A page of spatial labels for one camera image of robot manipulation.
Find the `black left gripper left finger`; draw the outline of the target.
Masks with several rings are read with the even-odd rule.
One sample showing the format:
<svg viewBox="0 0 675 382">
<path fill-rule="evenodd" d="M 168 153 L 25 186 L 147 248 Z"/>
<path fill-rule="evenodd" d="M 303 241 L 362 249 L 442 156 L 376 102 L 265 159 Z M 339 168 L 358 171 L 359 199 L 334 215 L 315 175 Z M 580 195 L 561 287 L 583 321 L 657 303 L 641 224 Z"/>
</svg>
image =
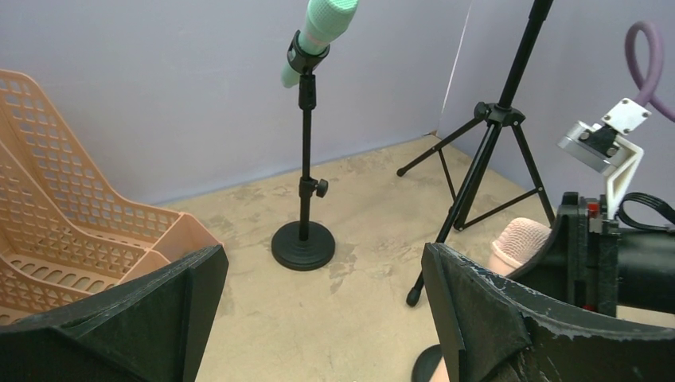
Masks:
<svg viewBox="0 0 675 382">
<path fill-rule="evenodd" d="M 228 271 L 213 245 L 1 329 L 4 381 L 193 381 Z"/>
</svg>

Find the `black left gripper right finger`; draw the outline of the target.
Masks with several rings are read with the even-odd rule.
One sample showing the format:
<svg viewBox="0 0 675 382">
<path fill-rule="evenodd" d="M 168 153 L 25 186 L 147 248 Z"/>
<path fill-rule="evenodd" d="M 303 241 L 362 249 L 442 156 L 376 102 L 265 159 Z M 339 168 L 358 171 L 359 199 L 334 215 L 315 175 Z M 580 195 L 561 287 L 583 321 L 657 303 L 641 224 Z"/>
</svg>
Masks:
<svg viewBox="0 0 675 382">
<path fill-rule="evenodd" d="M 452 381 L 671 381 L 674 331 L 560 302 L 445 244 L 421 257 Z"/>
</svg>

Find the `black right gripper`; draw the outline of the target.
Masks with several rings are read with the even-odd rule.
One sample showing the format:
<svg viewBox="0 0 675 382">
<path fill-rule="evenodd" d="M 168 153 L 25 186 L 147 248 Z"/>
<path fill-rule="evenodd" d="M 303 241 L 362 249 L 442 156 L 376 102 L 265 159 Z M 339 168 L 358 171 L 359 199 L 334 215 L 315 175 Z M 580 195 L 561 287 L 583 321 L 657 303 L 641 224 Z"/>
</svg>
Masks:
<svg viewBox="0 0 675 382">
<path fill-rule="evenodd" d="M 544 245 L 509 278 L 542 294 L 599 314 L 618 306 L 674 312 L 674 211 L 646 193 L 625 201 L 652 208 L 664 226 L 640 224 L 605 196 L 566 192 Z"/>
</svg>

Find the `pink toy microphone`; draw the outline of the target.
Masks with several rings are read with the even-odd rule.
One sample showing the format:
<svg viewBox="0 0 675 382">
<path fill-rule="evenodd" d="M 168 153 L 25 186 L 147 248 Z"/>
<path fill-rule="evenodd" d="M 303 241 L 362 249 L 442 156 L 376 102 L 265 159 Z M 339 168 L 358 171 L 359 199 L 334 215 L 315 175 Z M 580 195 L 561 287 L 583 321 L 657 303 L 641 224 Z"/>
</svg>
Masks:
<svg viewBox="0 0 675 382">
<path fill-rule="evenodd" d="M 545 244 L 551 228 L 524 217 L 512 220 L 491 244 L 487 267 L 509 275 L 527 263 Z"/>
</svg>

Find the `black mic stand with green mic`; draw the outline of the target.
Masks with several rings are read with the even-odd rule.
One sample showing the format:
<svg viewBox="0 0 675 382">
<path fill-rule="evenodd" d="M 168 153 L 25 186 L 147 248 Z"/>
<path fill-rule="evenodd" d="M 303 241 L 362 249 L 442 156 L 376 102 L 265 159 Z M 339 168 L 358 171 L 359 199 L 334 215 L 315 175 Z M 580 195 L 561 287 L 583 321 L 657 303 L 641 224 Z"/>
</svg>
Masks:
<svg viewBox="0 0 675 382">
<path fill-rule="evenodd" d="M 305 51 L 297 30 L 287 50 L 287 63 L 299 74 L 298 107 L 302 110 L 302 171 L 298 181 L 299 219 L 281 226 L 271 239 L 271 253 L 281 266 L 294 271 L 313 271 L 325 266 L 333 257 L 336 241 L 324 225 L 310 219 L 312 196 L 323 198 L 329 182 L 310 175 L 312 113 L 316 107 L 314 70 L 330 52 Z"/>
</svg>

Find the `mint green toy microphone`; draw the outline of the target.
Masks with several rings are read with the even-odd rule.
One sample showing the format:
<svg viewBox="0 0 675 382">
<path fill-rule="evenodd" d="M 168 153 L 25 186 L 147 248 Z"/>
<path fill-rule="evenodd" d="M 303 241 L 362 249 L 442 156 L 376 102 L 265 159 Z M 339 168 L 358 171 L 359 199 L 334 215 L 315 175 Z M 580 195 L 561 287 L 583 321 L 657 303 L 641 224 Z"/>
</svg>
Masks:
<svg viewBox="0 0 675 382">
<path fill-rule="evenodd" d="M 323 60 L 330 50 L 330 43 L 349 28 L 358 5 L 358 0 L 308 2 L 305 24 L 292 37 L 287 62 L 281 71 L 285 88 L 297 85 L 308 68 L 315 68 Z"/>
</svg>

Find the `black mic stand for pink mic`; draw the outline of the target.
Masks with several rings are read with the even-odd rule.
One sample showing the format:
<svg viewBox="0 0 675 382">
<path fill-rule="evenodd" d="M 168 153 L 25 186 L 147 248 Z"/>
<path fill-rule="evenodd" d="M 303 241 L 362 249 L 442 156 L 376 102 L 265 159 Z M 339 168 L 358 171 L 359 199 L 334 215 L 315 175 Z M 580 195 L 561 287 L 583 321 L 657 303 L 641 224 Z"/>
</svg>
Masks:
<svg viewBox="0 0 675 382">
<path fill-rule="evenodd" d="M 411 382 L 449 382 L 441 345 L 425 349 L 412 368 Z"/>
</svg>

